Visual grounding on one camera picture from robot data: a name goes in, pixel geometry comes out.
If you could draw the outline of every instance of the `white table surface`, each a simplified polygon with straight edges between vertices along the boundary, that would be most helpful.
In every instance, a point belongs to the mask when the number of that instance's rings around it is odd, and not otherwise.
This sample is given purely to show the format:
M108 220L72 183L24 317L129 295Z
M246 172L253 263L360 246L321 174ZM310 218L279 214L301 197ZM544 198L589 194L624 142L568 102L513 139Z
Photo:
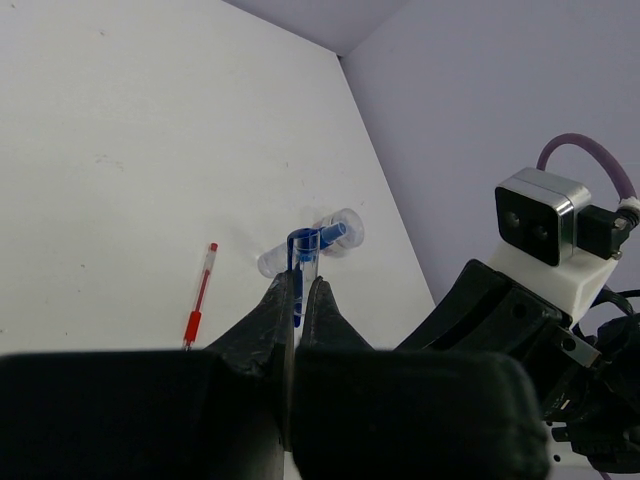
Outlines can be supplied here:
M334 54L215 0L13 0L0 72L0 353L178 348L215 241L207 345L260 253L347 206L343 314L394 347L433 308Z

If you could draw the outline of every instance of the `clear plastic part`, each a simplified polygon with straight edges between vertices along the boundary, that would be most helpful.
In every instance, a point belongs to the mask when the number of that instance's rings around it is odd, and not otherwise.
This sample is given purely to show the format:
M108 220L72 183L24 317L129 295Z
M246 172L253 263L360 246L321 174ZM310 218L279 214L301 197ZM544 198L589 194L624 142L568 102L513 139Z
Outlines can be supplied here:
M320 232L320 250L325 251L347 234L348 227L343 222L323 226ZM287 243L281 243L258 258L258 270L267 278L273 278L287 269Z
M320 231L316 228L302 228L292 232L287 238L288 269L294 272L294 326L301 327L311 284L318 276L320 257Z
M350 208L343 208L337 212L327 215L313 225L313 228L322 228L327 225L343 223L347 227L346 233L336 239L331 245L322 250L325 255L342 256L347 250L359 247L364 242L364 224L360 215Z
M321 230L320 250L329 256L344 256L347 250L364 241L364 225L360 216L350 208L343 208L327 215L313 225ZM282 243L258 258L258 270L267 278L273 278L287 269L287 244Z
M212 243L207 247L207 253L204 258L204 266L202 267L202 273L200 274L200 283L198 285L198 292L195 295L193 302L193 310L199 312L202 310L205 296L207 293L207 287L209 285L209 279L213 270L213 263L216 260L216 253L218 252L218 244Z

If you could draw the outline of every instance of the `black cable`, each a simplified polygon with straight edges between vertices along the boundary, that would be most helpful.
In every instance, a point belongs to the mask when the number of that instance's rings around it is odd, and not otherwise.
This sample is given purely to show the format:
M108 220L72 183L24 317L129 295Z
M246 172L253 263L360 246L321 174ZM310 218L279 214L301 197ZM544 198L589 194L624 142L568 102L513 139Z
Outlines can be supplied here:
M624 292L618 292L618 295L624 298L640 297L640 290L625 290Z
M584 333L582 333L582 328L580 328L580 324L576 323L574 327L571 329L571 332L581 340L584 340Z
M604 288L600 290L600 293L591 304L591 308L602 305L603 303L612 303L625 315L631 316L635 314L629 300L619 293L612 292L611 290L606 290Z

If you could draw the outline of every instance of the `purple cable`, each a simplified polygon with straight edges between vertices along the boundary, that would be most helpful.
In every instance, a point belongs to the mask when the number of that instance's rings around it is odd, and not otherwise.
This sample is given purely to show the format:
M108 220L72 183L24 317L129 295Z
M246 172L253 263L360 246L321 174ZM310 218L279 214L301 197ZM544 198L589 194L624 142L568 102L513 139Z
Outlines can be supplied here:
M547 143L540 153L536 168L538 170L547 168L549 157L556 148L562 145L575 145L576 147L580 147L602 165L602 168L604 168L604 171L607 172L607 175L609 175L609 178L613 182L613 186L616 188L618 195L620 195L620 200L637 197L636 189L633 188L627 172L624 171L614 156L595 140L579 133L564 133Z

